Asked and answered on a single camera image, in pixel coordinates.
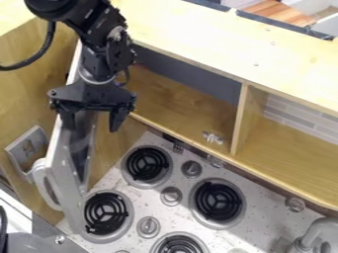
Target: gray tile backsplash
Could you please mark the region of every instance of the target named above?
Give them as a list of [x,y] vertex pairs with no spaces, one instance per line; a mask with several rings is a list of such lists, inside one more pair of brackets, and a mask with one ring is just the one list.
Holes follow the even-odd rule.
[[325,141],[338,144],[338,118],[296,102],[269,95],[264,116]]

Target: speckled surface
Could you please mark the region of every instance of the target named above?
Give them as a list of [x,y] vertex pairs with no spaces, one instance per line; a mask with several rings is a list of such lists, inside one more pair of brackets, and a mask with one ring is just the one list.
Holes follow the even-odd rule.
[[[309,225],[320,217],[318,213],[310,210],[300,213],[288,211],[284,204],[284,197],[226,169],[216,169],[201,157],[187,150],[183,155],[173,153],[171,143],[150,132],[145,133],[133,147],[142,145],[157,145],[168,151],[174,163],[173,175],[157,189],[136,189],[124,180],[121,173],[121,161],[118,162],[90,193],[114,189],[131,199],[135,216],[128,233],[118,241],[100,245],[87,242],[80,236],[72,234],[66,220],[57,226],[89,252],[116,253],[125,250],[129,253],[148,253],[158,238],[175,231],[194,233],[203,239],[211,253],[271,252],[281,236],[292,241],[303,235]],[[199,178],[187,179],[182,175],[181,165],[188,160],[201,163],[203,173]],[[247,210],[244,218],[227,231],[214,231],[202,226],[194,220],[188,209],[191,189],[201,180],[214,177],[223,178],[235,184],[246,198]],[[168,186],[177,187],[182,191],[183,201],[180,205],[167,207],[161,203],[160,192]],[[145,216],[154,216],[161,223],[159,234],[152,239],[143,239],[136,232],[138,221]]]

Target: black coil burner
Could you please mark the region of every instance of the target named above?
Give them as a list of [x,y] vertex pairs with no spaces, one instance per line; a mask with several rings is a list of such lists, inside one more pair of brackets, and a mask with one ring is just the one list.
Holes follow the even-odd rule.
[[128,217],[124,199],[114,193],[100,193],[85,205],[86,230],[96,235],[107,235],[123,226]]
[[169,168],[166,155],[153,147],[142,147],[127,159],[127,170],[133,180],[150,181],[156,179],[163,169]]
[[156,248],[155,253],[207,253],[195,239],[186,235],[165,237]]
[[243,206],[243,201],[235,190],[212,182],[205,182],[197,189],[195,202],[205,219],[219,223],[236,218]]

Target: wooden panel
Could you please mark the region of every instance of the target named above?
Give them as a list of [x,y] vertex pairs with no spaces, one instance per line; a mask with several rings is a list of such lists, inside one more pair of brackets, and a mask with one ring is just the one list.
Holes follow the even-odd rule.
[[231,144],[232,155],[242,148],[255,129],[263,116],[266,100],[267,93],[248,84],[242,84]]
[[338,43],[181,0],[113,3],[139,45],[338,116]]
[[236,162],[289,192],[338,211],[338,145],[262,119]]
[[[202,150],[229,152],[236,109],[210,95],[135,66],[127,88],[137,93],[131,116]],[[207,143],[203,131],[221,136],[223,145]]]
[[[23,60],[36,52],[44,40],[45,28],[45,21],[33,19],[0,37],[1,64]],[[1,167],[23,204],[51,223],[58,222],[62,214],[51,210],[37,188],[21,179],[3,149],[33,125],[42,126],[50,134],[55,113],[48,107],[46,92],[65,83],[75,41],[75,35],[60,25],[43,58],[26,68],[0,72]]]
[[245,8],[244,11],[300,27],[316,23],[312,17],[278,1],[263,1]]
[[0,1],[0,37],[26,24],[34,15],[29,12],[22,0]]

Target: black cable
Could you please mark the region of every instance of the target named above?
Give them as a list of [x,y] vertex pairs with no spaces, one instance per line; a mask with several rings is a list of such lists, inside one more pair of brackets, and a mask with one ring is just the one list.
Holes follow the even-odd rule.
[[36,54],[34,54],[33,56],[31,56],[28,59],[25,59],[21,62],[13,64],[13,65],[9,65],[9,66],[0,65],[0,71],[9,71],[9,70],[19,69],[19,68],[28,66],[31,63],[35,62],[37,59],[41,58],[47,52],[47,50],[49,49],[49,47],[52,43],[52,40],[53,40],[54,34],[55,34],[55,27],[56,27],[55,22],[48,21],[47,33],[45,35],[44,43],[43,43],[42,47],[40,48],[40,50]]
[[0,206],[0,217],[1,217],[1,227],[0,227],[0,253],[4,252],[6,240],[7,240],[7,215],[2,206]]

